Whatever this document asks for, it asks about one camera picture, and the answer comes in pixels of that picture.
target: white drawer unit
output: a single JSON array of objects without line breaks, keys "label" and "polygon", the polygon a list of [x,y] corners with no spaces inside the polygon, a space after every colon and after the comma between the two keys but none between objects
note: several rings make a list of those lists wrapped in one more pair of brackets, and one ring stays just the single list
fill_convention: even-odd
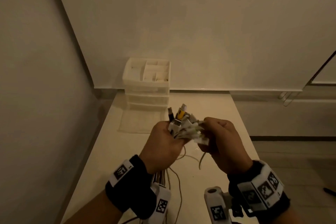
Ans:
[{"label": "white drawer unit", "polygon": [[129,106],[168,106],[170,64],[162,59],[128,59],[123,83]]}]

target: wristband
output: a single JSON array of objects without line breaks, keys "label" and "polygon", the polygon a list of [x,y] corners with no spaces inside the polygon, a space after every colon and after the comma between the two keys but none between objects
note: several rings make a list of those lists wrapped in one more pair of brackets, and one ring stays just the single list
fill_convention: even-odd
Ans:
[{"label": "wristband", "polygon": [[282,182],[263,161],[254,160],[245,173],[227,177],[230,195],[241,204],[249,217],[271,221],[290,206]]},{"label": "wristband", "polygon": [[122,213],[129,208],[140,218],[147,219],[156,207],[156,195],[151,190],[152,175],[138,155],[125,160],[105,185],[108,199]]}]

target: tabletop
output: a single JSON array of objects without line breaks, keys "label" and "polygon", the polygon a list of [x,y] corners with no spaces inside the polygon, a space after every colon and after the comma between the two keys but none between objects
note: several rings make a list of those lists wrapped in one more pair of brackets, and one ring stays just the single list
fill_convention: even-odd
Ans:
[{"label": "tabletop", "polygon": [[[176,112],[181,104],[187,105],[187,111],[202,120],[207,116],[230,120],[235,125],[243,145],[252,159],[259,159],[244,123],[229,93],[170,93],[169,106]],[[125,133],[119,130],[123,112],[127,109],[124,92],[118,92],[106,116],[99,136],[86,162],[77,183],[62,223],[76,213],[82,206],[101,192],[112,171],[125,159],[139,154],[148,138],[146,133]],[[171,168],[181,181],[182,207],[177,223],[211,223],[204,201],[204,190],[219,186],[228,191],[229,181],[216,166],[209,154],[206,154],[199,170],[198,160],[202,151],[194,142],[186,144],[186,157],[177,160]],[[171,200],[168,207],[168,223],[175,222],[180,205],[178,179],[169,171],[171,180]],[[134,217],[128,210],[120,223]],[[240,223],[258,223],[255,218],[236,218]]]}]

